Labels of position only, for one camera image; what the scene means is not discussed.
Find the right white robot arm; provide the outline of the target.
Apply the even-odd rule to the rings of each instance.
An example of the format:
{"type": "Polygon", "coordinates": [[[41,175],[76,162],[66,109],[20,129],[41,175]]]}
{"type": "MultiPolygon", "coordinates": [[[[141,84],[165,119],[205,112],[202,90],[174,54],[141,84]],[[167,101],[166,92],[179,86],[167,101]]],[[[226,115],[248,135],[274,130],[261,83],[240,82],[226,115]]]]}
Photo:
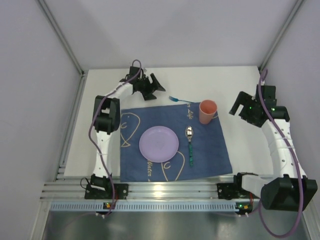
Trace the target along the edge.
{"type": "Polygon", "coordinates": [[[266,210],[297,212],[305,210],[318,190],[317,182],[309,179],[299,161],[294,159],[295,147],[290,132],[290,116],[285,106],[278,106],[276,87],[256,87],[255,96],[241,91],[229,114],[239,106],[241,119],[261,128],[269,147],[273,176],[264,179],[255,173],[234,176],[234,184],[260,198],[266,210]]]}

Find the orange plastic cup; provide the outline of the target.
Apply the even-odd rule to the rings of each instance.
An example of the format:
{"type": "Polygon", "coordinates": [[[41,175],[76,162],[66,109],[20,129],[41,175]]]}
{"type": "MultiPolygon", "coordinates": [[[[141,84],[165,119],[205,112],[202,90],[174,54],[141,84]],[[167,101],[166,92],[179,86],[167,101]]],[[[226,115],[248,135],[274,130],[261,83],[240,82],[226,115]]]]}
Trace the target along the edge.
{"type": "Polygon", "coordinates": [[[206,99],[199,104],[199,121],[201,124],[208,124],[215,116],[218,106],[215,101],[206,99]]]}

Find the blue fish-print cloth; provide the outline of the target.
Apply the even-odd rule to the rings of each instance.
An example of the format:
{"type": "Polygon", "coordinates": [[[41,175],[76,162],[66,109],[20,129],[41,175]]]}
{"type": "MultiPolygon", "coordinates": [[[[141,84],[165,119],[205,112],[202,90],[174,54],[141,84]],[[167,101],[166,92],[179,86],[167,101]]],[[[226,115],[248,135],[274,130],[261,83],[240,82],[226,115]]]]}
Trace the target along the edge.
{"type": "Polygon", "coordinates": [[[123,109],[120,180],[170,182],[233,172],[219,115],[199,121],[196,103],[123,109]]]}

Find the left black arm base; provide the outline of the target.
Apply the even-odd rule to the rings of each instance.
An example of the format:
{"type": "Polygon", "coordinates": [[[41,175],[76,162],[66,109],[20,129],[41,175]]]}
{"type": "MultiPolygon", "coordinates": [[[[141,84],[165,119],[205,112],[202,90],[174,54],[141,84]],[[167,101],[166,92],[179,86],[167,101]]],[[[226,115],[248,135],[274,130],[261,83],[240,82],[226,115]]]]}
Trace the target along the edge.
{"type": "Polygon", "coordinates": [[[114,183],[114,190],[112,183],[106,176],[98,177],[93,174],[90,180],[85,178],[87,184],[85,187],[84,198],[88,200],[124,200],[129,193],[129,185],[127,183],[114,183]]]}

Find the blue plastic fork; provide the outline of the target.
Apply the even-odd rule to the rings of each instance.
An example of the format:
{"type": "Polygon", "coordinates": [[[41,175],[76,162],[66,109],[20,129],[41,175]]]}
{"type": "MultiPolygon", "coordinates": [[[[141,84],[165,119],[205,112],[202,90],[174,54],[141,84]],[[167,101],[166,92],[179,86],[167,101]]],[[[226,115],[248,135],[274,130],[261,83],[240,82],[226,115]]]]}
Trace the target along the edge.
{"type": "Polygon", "coordinates": [[[192,101],[179,99],[179,98],[176,98],[176,97],[173,97],[173,96],[169,96],[168,98],[169,98],[171,101],[173,101],[173,102],[193,103],[192,101]]]}

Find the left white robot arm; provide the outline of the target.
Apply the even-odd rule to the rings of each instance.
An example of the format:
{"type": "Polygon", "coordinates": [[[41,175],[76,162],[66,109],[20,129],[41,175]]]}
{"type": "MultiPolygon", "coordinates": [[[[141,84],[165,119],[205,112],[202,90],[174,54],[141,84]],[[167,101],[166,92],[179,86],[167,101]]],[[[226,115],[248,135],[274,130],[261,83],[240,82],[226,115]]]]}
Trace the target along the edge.
{"type": "Polygon", "coordinates": [[[96,162],[91,175],[93,183],[100,188],[112,185],[112,170],[107,164],[110,159],[109,146],[113,132],[120,127],[121,102],[136,92],[145,101],[155,100],[155,91],[165,91],[154,73],[147,76],[141,67],[131,66],[129,73],[119,81],[115,89],[106,95],[97,95],[94,100],[92,122],[89,127],[89,140],[96,148],[96,162]]]}

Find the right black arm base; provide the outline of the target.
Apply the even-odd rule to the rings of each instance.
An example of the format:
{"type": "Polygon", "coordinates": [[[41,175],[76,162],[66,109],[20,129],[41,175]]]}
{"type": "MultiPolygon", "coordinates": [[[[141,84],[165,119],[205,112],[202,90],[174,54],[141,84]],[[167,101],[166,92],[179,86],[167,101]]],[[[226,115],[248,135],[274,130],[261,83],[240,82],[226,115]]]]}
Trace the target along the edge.
{"type": "Polygon", "coordinates": [[[258,176],[255,173],[239,172],[237,175],[233,176],[232,182],[218,183],[216,185],[218,198],[233,200],[253,197],[254,199],[257,199],[258,197],[256,195],[242,188],[242,177],[245,175],[258,176]]]}

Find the metal spoon patterned handle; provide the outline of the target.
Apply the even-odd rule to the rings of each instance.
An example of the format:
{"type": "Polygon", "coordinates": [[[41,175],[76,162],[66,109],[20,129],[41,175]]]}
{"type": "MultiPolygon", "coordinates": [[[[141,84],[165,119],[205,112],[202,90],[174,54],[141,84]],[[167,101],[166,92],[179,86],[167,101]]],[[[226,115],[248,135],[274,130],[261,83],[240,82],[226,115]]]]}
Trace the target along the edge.
{"type": "Polygon", "coordinates": [[[191,126],[187,126],[185,129],[185,136],[188,140],[188,155],[189,155],[189,166],[194,166],[193,160],[193,146],[192,146],[192,137],[194,135],[193,128],[191,126]]]}

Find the purple plastic plate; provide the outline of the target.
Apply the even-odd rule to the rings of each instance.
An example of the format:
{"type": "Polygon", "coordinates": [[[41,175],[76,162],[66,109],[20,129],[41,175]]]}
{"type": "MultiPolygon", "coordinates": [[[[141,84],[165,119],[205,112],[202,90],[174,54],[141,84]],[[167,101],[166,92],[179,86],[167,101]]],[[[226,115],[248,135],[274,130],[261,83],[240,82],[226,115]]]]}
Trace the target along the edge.
{"type": "Polygon", "coordinates": [[[179,149],[177,134],[165,126],[148,128],[139,139],[139,151],[152,163],[164,163],[171,160],[179,149]]]}

